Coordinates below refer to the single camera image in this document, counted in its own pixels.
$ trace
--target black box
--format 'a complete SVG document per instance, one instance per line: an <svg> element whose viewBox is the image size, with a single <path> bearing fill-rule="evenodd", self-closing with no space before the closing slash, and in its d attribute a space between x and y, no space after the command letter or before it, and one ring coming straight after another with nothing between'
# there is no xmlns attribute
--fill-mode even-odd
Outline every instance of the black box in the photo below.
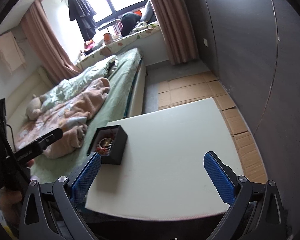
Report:
<svg viewBox="0 0 300 240"><path fill-rule="evenodd" d="M106 150L99 147L99 142L107 138L112 139L112 145L110 148L106 148ZM91 152L103 152L102 154L100 153L102 164L120 165L127 138L128 135L120 125L100 127L93 137L87 154L89 155Z"/></svg>

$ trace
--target plush toy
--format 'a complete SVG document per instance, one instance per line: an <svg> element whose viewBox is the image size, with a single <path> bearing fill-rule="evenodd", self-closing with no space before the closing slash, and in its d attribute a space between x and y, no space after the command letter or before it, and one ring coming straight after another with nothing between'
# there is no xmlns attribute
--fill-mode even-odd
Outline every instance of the plush toy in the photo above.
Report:
<svg viewBox="0 0 300 240"><path fill-rule="evenodd" d="M26 109L26 116L30 120L34 121L38 119L38 117L41 114L41 110L40 110L41 104L42 102L40 98L36 97L36 95L33 95L33 99L30 101Z"/></svg>

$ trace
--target beige headboard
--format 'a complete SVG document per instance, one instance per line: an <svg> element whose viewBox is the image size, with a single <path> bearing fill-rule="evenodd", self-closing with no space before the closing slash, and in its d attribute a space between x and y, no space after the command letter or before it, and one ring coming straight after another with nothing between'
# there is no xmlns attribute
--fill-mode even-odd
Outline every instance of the beige headboard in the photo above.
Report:
<svg viewBox="0 0 300 240"><path fill-rule="evenodd" d="M26 108L33 98L32 95L40 96L53 87L54 85L47 77L44 69L39 67L6 98L7 123L11 125L14 135L27 121ZM12 136L9 128L7 129L7 137L12 146Z"/></svg>

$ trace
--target open box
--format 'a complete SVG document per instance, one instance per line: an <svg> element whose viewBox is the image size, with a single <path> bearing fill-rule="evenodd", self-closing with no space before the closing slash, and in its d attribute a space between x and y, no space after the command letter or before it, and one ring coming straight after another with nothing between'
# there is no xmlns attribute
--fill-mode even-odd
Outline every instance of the open box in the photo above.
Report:
<svg viewBox="0 0 300 240"><path fill-rule="evenodd" d="M120 125L97 129L87 154L98 152L103 164L120 165L128 135Z"/></svg>

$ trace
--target white table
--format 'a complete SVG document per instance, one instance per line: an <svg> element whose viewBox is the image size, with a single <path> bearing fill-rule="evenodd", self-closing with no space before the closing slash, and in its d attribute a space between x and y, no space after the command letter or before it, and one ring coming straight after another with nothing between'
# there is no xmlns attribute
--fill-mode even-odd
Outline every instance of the white table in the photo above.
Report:
<svg viewBox="0 0 300 240"><path fill-rule="evenodd" d="M229 208L203 167L204 154L214 151L243 174L213 98L108 123L118 124L128 134L122 164L101 166L86 208L143 220L198 218Z"/></svg>

